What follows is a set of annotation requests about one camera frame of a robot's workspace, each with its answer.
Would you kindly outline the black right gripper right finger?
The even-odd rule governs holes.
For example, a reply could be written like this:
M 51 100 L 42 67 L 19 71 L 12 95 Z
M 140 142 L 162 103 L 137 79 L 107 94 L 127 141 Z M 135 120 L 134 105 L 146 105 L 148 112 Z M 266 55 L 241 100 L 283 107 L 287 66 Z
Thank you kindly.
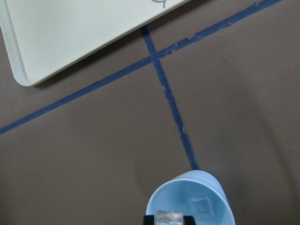
M 195 225 L 195 219 L 193 216 L 183 216 L 184 225 Z

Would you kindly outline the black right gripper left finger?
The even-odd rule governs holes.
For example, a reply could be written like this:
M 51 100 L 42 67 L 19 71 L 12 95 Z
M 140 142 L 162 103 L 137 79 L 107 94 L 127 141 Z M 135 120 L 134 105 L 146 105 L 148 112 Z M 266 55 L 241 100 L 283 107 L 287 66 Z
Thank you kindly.
M 145 215 L 143 217 L 143 225 L 155 225 L 154 215 Z

